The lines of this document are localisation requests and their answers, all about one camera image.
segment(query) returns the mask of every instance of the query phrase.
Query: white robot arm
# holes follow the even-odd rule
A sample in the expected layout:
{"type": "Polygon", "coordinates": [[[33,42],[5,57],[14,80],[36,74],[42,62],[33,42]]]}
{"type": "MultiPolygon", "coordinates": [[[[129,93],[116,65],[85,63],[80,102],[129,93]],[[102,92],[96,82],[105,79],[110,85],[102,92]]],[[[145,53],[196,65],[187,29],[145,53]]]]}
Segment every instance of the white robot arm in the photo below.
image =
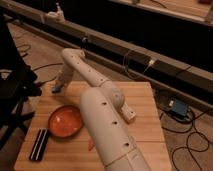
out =
{"type": "Polygon", "coordinates": [[[122,91],[107,77],[87,65],[79,49],[64,49],[64,65],[56,80],[53,93],[78,71],[92,88],[82,93],[80,110],[106,171],[149,171],[142,153],[119,118],[124,113],[127,122],[135,113],[125,103],[122,91]]]}

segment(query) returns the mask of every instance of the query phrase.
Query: plug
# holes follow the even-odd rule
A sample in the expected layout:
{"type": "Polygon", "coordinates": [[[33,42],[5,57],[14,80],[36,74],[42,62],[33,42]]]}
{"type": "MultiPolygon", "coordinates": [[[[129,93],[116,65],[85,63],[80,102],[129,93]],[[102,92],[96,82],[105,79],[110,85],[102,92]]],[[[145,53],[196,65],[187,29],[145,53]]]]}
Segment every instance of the plug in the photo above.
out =
{"type": "Polygon", "coordinates": [[[154,65],[155,62],[156,62],[156,59],[151,58],[151,59],[149,60],[148,66],[150,67],[150,66],[154,65]]]}
{"type": "Polygon", "coordinates": [[[184,119],[187,116],[188,105],[178,99],[171,100],[169,103],[170,113],[179,119],[184,119]]]}

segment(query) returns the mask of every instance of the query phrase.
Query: orange bowl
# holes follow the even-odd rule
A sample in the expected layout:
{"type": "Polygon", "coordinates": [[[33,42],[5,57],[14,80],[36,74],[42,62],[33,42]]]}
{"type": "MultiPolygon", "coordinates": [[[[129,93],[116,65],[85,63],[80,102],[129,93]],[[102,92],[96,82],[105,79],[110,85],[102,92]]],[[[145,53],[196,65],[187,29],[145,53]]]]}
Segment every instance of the orange bowl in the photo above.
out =
{"type": "Polygon", "coordinates": [[[48,121],[49,130],[56,137],[69,137],[83,127],[80,110],[72,105],[57,108],[48,121]]]}

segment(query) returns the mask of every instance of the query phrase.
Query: chair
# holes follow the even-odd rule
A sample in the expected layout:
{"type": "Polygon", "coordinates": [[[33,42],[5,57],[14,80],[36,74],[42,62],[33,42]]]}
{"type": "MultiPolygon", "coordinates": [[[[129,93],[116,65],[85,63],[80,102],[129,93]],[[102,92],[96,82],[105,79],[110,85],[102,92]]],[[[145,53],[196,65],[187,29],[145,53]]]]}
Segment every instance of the chair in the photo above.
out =
{"type": "Polygon", "coordinates": [[[41,95],[34,83],[36,79],[36,74],[21,58],[0,8],[0,131],[8,126],[0,138],[0,150],[16,128],[27,132],[24,121],[31,119],[34,112],[22,114],[22,108],[28,97],[41,95]],[[9,70],[9,74],[2,74],[2,70],[9,70]]]}

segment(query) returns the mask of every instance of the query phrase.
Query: wooden surface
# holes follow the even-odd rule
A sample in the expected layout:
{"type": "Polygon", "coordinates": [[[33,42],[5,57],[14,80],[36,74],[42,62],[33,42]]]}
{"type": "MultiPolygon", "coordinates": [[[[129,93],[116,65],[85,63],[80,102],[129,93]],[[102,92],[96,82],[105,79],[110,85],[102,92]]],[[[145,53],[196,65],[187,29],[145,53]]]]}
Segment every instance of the wooden surface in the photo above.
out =
{"type": "MultiPolygon", "coordinates": [[[[164,6],[167,7],[167,9],[171,11],[195,15],[202,18],[206,17],[210,9],[210,5],[198,3],[198,0],[155,0],[155,1],[163,4],[164,6]]],[[[161,5],[152,2],[150,0],[140,0],[140,3],[153,5],[156,7],[162,7],[161,5]]]]}
{"type": "MultiPolygon", "coordinates": [[[[136,121],[127,125],[153,171],[169,171],[171,164],[155,107],[150,84],[147,82],[116,82],[123,90],[126,102],[136,111],[136,121]]],[[[88,151],[90,136],[83,127],[70,138],[50,137],[41,162],[28,160],[36,134],[47,128],[50,114],[67,104],[78,105],[79,95],[89,86],[85,82],[72,82],[59,94],[51,94],[53,83],[46,84],[38,103],[35,117],[29,127],[15,163],[15,171],[104,171],[95,148],[88,151]]]]}

